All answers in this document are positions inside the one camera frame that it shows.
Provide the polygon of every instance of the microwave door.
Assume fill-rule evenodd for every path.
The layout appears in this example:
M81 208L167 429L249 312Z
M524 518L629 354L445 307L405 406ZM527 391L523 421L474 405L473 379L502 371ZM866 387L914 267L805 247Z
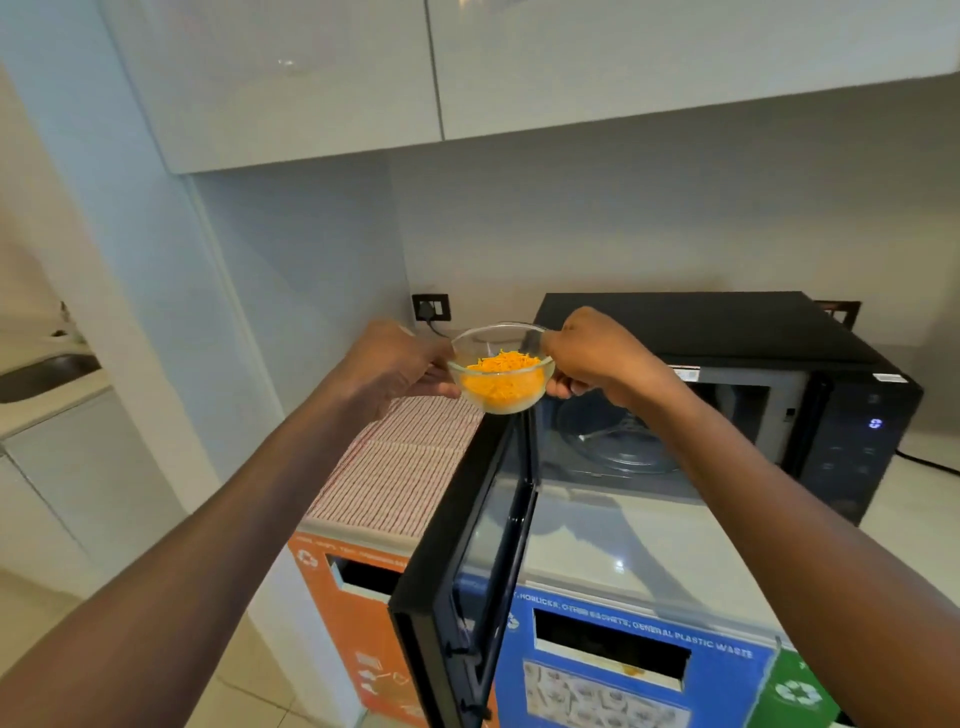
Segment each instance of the microwave door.
M389 611L431 728L479 728L537 500L533 410L487 415Z

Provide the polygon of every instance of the kitchen cabinet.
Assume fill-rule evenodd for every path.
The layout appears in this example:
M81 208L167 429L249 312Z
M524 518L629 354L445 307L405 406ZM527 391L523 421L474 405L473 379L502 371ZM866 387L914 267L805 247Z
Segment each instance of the kitchen cabinet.
M105 579L185 515L112 390L3 447Z
M11 459L0 455L0 569L86 597L101 583L89 557Z
M447 139L956 70L957 0L428 0Z
M439 141L422 0L104 0L175 173Z

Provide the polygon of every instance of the black microwave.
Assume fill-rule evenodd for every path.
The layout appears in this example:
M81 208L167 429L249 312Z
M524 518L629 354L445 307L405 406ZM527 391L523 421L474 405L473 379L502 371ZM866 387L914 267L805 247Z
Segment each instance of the black microwave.
M583 305L626 327L771 461L860 523L923 390L818 304L800 292L547 294L536 323L560 328ZM543 482L699 500L645 423L599 392L485 416L390 601L433 728L478 728L488 715ZM491 519L494 502L502 512Z

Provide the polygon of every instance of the red and white striped towel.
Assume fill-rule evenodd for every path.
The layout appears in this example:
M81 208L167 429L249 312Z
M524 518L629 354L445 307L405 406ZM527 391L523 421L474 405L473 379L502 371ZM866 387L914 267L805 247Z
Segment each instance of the red and white striped towel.
M306 517L419 538L482 417L461 400L398 400L350 444Z

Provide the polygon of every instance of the white wall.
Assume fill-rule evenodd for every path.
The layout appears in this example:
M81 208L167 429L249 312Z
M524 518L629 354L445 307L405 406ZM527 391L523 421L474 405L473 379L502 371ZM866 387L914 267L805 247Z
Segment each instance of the white wall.
M454 327L546 291L800 289L926 339L960 260L960 77L391 150L415 292Z
M382 153L192 179L286 412L370 319L411 318Z
M0 330L50 334L60 326L60 298L20 235L14 216L0 204Z
M926 387L916 425L960 435L960 264L953 271L950 295L917 352L913 374Z
M224 273L94 0L0 0L0 61L4 197L192 511L282 416ZM304 706L352 725L360 703L288 550L251 615Z

